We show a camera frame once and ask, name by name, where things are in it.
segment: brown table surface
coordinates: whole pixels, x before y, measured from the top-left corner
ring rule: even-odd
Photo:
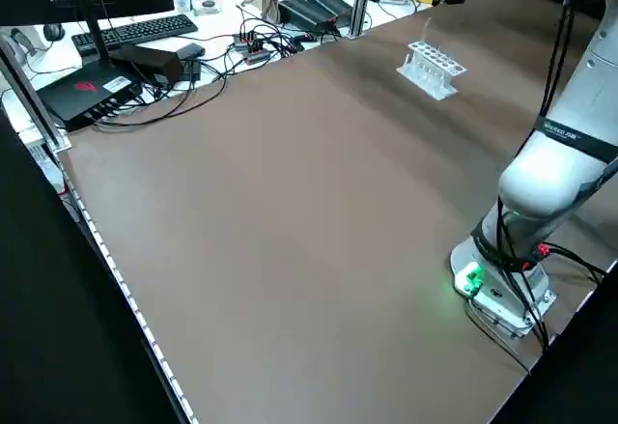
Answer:
[[[468,68],[442,102],[395,72],[430,16],[427,39]],[[235,76],[175,120],[72,137],[65,165],[202,422],[491,418],[522,370],[466,317],[447,259],[532,125],[558,16],[440,7]],[[594,28],[576,21],[566,76]],[[555,239],[609,265],[609,205]],[[555,332],[591,285],[548,272]]]

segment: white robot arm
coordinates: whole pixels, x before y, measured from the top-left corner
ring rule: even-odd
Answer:
[[[539,244],[618,171],[616,91],[618,0],[606,0],[604,19],[565,91],[502,173],[498,203],[451,254],[457,291],[518,336],[555,300],[536,263]]]

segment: black box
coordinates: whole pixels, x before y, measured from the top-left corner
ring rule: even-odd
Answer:
[[[333,15],[326,9],[305,0],[285,0],[279,3],[284,22],[292,23],[302,31],[331,33],[337,31]]]
[[[145,76],[151,84],[171,86],[180,81],[183,74],[183,65],[178,54],[167,50],[123,44],[120,49],[111,53],[111,59],[115,65],[138,76]]]
[[[307,0],[309,4],[325,9],[337,26],[350,25],[351,5],[344,0]]]
[[[129,71],[95,61],[37,91],[54,121],[76,131],[104,116],[107,104],[137,98],[142,86]]]

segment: black keyboard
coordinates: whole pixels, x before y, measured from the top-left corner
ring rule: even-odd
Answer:
[[[193,33],[197,31],[197,26],[186,15],[174,15],[119,26],[115,30],[116,32],[101,30],[103,40],[109,50],[117,49],[122,44],[138,44]],[[71,39],[82,57],[97,53],[93,36],[90,33],[71,36]]]

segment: headphones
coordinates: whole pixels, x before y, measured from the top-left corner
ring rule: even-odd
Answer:
[[[49,42],[56,42],[61,40],[67,32],[62,24],[58,23],[55,25],[45,25],[42,28],[42,35],[45,36],[45,39]]]

